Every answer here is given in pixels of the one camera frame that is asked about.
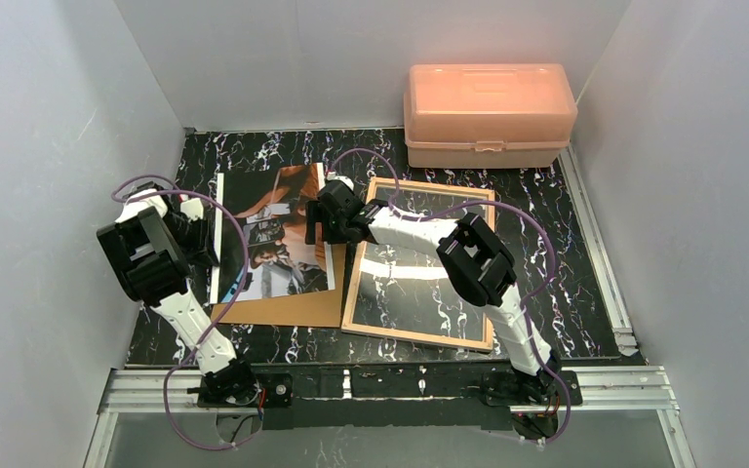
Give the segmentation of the printed photo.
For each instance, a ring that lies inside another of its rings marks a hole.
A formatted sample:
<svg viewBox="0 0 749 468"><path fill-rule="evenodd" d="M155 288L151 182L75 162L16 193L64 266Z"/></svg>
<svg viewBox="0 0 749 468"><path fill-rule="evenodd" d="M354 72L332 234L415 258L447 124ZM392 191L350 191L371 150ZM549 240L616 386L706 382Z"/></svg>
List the printed photo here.
<svg viewBox="0 0 749 468"><path fill-rule="evenodd" d="M237 221L216 213L210 303L224 304L335 289L334 259L323 243L306 245L306 203L325 184L321 163L216 175L216 201Z"/></svg>

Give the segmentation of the brown backing board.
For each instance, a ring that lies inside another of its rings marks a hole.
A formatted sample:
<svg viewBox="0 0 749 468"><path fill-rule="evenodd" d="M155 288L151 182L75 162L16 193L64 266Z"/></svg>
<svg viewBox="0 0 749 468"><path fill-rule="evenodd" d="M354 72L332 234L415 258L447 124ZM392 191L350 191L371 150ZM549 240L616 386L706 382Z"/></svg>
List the brown backing board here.
<svg viewBox="0 0 749 468"><path fill-rule="evenodd" d="M334 259L334 290L248 301L239 301L233 297L224 304L211 303L215 313L222 314L226 324L338 327L344 251L339 247L329 247Z"/></svg>

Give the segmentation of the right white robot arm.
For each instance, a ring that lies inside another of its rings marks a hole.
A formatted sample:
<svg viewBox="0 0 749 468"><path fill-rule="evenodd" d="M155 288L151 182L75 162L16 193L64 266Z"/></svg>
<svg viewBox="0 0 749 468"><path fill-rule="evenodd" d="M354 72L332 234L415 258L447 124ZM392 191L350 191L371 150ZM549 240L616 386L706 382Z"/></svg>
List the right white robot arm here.
<svg viewBox="0 0 749 468"><path fill-rule="evenodd" d="M512 253L482 216L411 214L391 200L365 202L344 178L327 182L305 215L308 245L367 242L438 258L454 291L491 321L509 356L512 374L497 377L491 395L539 403L555 395L558 360L522 303Z"/></svg>

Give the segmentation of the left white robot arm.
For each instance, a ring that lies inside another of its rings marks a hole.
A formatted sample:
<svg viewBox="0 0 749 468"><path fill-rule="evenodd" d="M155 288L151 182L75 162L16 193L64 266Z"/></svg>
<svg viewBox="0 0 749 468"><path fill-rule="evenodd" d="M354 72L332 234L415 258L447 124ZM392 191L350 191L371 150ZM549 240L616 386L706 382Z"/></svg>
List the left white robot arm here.
<svg viewBox="0 0 749 468"><path fill-rule="evenodd" d="M123 203L120 215L98 230L97 239L126 296L159 314L192 350L202 374L194 390L201 401L251 403L259 385L250 364L213 329L191 288L192 266L218 264L200 200L174 206L166 188L146 182Z"/></svg>

